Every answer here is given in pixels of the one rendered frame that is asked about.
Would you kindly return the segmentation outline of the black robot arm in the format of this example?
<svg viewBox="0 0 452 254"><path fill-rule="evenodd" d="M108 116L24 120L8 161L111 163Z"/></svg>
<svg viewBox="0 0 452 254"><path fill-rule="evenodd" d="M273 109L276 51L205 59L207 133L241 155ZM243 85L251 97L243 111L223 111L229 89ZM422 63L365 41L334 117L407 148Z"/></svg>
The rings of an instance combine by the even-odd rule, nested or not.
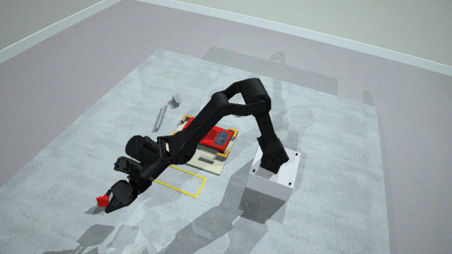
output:
<svg viewBox="0 0 452 254"><path fill-rule="evenodd" d="M228 100L237 93L242 94L245 105L229 103ZM214 93L211 100L183 131L174 135L158 136L157 142L148 136L131 137L125 152L140 163L121 156L114 163L114 170L133 177L138 170L137 166L143 163L156 175L160 175L169 165L189 162L200 140L223 116L253 115L261 132L261 136L257 138L263 152L260 167L277 174L280 166L286 163L289 157L274 132L270 110L271 98L259 78L234 82L227 89Z"/></svg>

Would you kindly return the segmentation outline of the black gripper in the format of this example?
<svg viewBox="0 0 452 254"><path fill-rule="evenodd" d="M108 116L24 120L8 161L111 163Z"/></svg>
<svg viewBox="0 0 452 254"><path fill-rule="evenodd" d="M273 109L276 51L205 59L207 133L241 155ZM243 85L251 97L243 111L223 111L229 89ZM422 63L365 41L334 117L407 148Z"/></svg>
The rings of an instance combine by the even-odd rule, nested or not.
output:
<svg viewBox="0 0 452 254"><path fill-rule="evenodd" d="M129 206L139 194L145 192L152 185L152 182L159 177L143 163L139 164L137 168L138 170L133 177L127 176L128 182L120 180L111 187L113 197L105 208L105 213Z"/></svg>

